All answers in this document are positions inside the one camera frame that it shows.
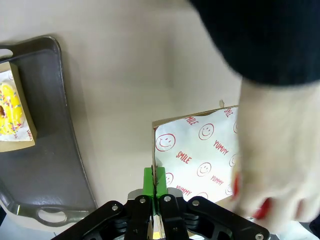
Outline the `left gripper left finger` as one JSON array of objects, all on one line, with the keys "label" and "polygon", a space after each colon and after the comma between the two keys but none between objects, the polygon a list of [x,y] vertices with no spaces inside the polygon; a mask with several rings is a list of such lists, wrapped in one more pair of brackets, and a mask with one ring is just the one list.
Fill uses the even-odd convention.
[{"label": "left gripper left finger", "polygon": [[128,194],[125,204],[111,200],[55,236],[55,240],[148,240],[153,225],[153,169],[143,171],[143,188]]}]

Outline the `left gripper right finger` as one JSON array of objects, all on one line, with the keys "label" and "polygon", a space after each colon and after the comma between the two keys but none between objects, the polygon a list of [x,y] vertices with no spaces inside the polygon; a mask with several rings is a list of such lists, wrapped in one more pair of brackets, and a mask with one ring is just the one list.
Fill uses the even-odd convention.
[{"label": "left gripper right finger", "polygon": [[180,189],[167,187],[164,167],[155,168],[157,212],[167,240],[269,240],[270,232],[211,201],[195,196],[186,201]]}]

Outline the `person left hand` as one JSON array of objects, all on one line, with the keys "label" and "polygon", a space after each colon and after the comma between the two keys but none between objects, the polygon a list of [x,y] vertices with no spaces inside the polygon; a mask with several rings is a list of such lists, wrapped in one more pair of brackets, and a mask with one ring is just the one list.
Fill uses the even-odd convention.
[{"label": "person left hand", "polygon": [[237,113],[239,190],[234,211],[272,233],[320,212],[320,85],[276,87],[243,80]]}]

